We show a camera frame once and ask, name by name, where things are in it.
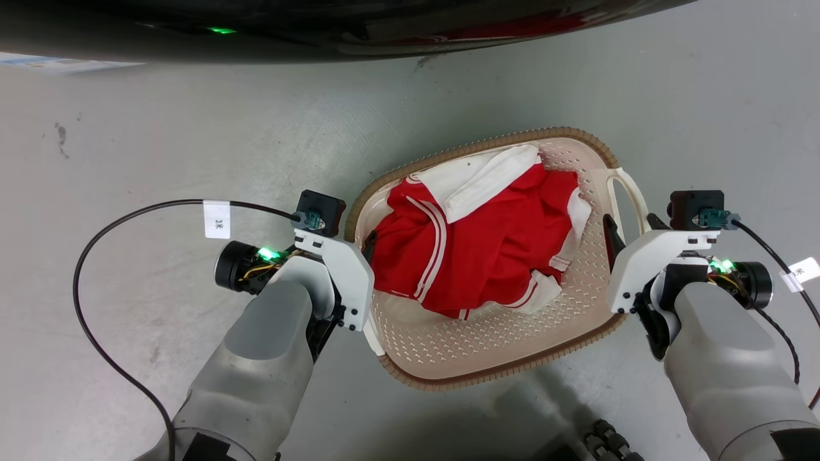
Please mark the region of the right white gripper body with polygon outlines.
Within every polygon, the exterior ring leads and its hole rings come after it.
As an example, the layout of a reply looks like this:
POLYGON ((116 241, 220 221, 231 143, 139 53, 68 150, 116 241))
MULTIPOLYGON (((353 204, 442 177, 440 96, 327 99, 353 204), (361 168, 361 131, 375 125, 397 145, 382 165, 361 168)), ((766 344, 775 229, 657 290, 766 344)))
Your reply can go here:
POLYGON ((607 306, 624 313, 632 304, 627 295, 637 295, 646 283, 667 266, 706 266, 700 251, 710 249, 721 230, 649 230, 627 245, 616 257, 607 286, 607 306))

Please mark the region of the red and white garment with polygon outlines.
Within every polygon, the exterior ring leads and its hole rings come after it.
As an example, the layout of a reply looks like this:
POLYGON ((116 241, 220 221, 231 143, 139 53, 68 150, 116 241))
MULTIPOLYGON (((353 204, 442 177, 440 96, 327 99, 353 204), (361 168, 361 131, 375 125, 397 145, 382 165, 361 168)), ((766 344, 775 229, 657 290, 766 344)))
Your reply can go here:
POLYGON ((492 303, 534 313, 561 293, 592 208, 536 146, 460 158, 392 187, 375 228, 375 289, 454 319, 492 303))

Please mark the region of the blue white printed floor sheet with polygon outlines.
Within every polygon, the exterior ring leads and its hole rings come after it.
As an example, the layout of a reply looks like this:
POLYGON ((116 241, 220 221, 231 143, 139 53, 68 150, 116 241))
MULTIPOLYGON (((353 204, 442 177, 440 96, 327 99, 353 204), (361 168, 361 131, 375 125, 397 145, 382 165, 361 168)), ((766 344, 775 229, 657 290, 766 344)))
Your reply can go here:
POLYGON ((143 65, 143 62, 115 62, 30 56, 0 52, 0 65, 36 71, 46 75, 70 75, 88 71, 120 69, 143 65))

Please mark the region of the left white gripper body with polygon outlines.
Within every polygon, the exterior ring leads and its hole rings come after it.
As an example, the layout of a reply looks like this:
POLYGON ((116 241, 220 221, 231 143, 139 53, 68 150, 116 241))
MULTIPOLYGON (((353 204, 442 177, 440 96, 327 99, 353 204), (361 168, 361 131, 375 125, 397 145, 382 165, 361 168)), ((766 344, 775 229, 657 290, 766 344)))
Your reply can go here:
POLYGON ((373 300, 375 275, 360 249, 351 242, 295 230, 295 246, 322 259, 340 300, 346 307, 343 321, 349 330, 365 330, 373 300))

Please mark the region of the beige plastic laundry basket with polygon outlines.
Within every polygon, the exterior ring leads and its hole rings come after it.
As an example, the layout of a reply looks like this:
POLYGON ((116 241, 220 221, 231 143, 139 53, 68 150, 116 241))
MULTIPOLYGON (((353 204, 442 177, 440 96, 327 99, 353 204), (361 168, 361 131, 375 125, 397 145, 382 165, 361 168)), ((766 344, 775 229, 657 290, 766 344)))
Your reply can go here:
POLYGON ((389 213, 392 187, 409 174, 469 160, 520 144, 541 150, 550 170, 576 170, 580 191, 592 208, 580 252, 562 278, 556 300, 532 314, 490 304, 466 320, 429 312, 415 300, 375 291, 364 333, 381 365, 402 384, 447 392, 521 373, 595 343, 627 320, 607 307, 610 265, 603 220, 621 224, 613 184, 620 181, 637 214, 639 232, 648 230, 643 195, 606 144, 583 129, 531 129, 443 150, 377 176, 352 204, 345 239, 364 248, 389 213))

